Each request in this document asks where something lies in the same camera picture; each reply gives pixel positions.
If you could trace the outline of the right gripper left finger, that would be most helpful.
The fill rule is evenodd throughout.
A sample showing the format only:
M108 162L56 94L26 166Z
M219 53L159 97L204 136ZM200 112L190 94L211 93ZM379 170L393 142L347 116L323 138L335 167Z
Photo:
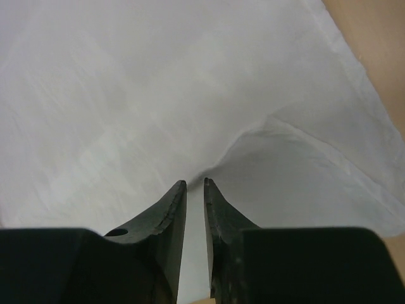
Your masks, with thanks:
M2 303L175 303L187 185L101 236L83 228L2 229Z

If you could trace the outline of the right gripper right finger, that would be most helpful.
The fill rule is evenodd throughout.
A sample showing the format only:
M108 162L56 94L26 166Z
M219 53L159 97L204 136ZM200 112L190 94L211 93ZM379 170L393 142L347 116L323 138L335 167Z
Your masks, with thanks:
M217 303L399 303L383 241L359 227L265 229L204 181L210 296Z

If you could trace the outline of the white long sleeve shirt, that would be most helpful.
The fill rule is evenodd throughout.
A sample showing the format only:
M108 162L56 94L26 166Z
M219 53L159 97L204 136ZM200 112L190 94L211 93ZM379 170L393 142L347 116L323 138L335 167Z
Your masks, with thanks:
M1 2L3 227L105 234L185 180L189 303L205 177L261 227L404 232L404 142L321 1Z

